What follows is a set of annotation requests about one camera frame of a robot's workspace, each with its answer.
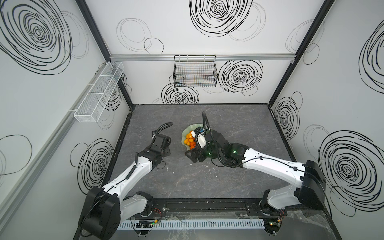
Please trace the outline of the green wavy fruit bowl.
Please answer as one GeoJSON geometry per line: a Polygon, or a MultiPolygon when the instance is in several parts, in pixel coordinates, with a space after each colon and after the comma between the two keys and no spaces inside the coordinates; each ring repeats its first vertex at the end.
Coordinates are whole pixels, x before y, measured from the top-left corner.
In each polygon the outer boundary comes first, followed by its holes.
{"type": "Polygon", "coordinates": [[[182,132],[182,140],[181,140],[181,143],[182,145],[186,148],[187,151],[189,151],[191,148],[190,146],[188,146],[187,144],[185,144],[185,140],[187,139],[187,135],[195,130],[196,128],[198,127],[203,127],[203,124],[192,124],[190,126],[188,126],[183,132],[182,132]]]}

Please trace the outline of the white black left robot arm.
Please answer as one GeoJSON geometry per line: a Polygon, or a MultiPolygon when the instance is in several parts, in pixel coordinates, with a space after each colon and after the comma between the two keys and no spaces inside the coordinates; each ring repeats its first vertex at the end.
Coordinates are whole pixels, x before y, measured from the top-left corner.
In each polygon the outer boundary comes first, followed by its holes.
{"type": "Polygon", "coordinates": [[[127,194],[170,155],[170,144],[170,137],[156,134],[149,146],[135,154],[134,162],[123,173],[102,187],[91,188],[79,218],[79,232],[86,231],[89,237],[108,240],[121,222],[136,214],[149,215],[153,205],[151,195],[137,192],[128,197],[127,194]]]}

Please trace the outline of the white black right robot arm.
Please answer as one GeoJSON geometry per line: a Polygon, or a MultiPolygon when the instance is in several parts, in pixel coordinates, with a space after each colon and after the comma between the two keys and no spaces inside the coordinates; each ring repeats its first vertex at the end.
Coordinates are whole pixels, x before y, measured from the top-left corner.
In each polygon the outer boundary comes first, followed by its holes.
{"type": "Polygon", "coordinates": [[[193,163],[218,160],[222,167],[253,170],[285,182],[279,189],[265,190],[259,206],[267,216],[296,205],[317,211],[325,208],[326,180],[314,161],[300,163],[266,155],[243,144],[229,143],[222,134],[200,127],[183,134],[182,144],[193,163]]]}

